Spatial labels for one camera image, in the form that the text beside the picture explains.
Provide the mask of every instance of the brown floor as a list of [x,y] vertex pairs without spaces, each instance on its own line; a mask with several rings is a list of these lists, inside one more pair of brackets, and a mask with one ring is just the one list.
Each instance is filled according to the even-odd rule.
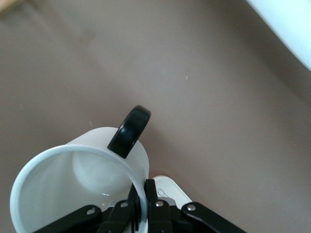
[[137,104],[151,177],[249,233],[310,230],[311,72],[244,1],[28,0],[0,83],[0,232],[27,161]]

